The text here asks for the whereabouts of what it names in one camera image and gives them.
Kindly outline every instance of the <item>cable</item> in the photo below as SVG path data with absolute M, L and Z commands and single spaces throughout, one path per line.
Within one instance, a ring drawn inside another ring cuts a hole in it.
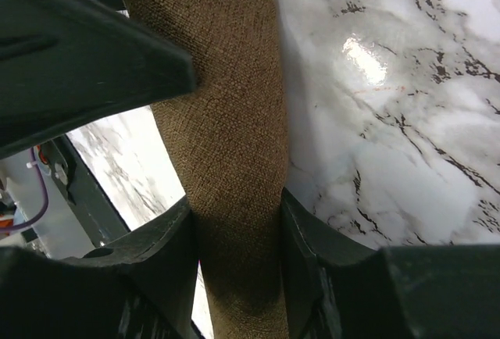
M 47 212 L 48 209 L 48 192 L 47 192 L 47 187 L 45 186 L 44 182 L 44 177 L 41 175 L 40 167 L 37 164 L 37 159 L 34 156 L 34 148 L 30 149 L 30 163 L 34 167 L 35 173 L 37 174 L 38 181 L 40 182 L 40 187 L 41 187 L 41 195 L 43 199 L 43 204 L 41 206 L 40 211 L 36 216 L 31 218 L 30 220 L 27 220 L 26 222 L 15 224 L 13 226 L 9 227 L 0 227 L 0 234 L 8 233 L 8 232 L 13 232 L 13 231 L 19 231 L 19 230 L 24 230 L 28 227 L 33 226 L 36 222 L 38 222 L 42 216 Z

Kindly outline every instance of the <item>brown sock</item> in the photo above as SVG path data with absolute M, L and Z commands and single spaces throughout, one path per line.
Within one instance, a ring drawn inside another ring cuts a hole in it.
M 133 19 L 194 58 L 198 91 L 152 108 L 196 214 L 216 337 L 288 337 L 278 260 L 288 154 L 275 0 L 125 2 Z

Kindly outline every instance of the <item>marble countertop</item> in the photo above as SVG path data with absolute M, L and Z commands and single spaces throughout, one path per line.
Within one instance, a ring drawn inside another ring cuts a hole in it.
M 500 242 L 500 0 L 279 3 L 297 199 L 371 248 Z M 70 139 L 132 229 L 184 194 L 147 107 Z

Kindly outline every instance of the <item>brown cloth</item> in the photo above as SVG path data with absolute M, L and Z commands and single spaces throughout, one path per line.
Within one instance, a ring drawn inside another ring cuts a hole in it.
M 288 165 L 275 0 L 124 0 L 194 58 L 193 95 L 153 114 L 197 218 L 216 337 L 288 337 L 278 259 Z

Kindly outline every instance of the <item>white marble table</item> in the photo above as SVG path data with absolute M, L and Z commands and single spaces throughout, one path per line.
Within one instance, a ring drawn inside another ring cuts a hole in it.
M 298 200 L 371 248 L 500 242 L 500 0 L 279 3 Z M 132 229 L 184 194 L 148 108 L 70 137 Z

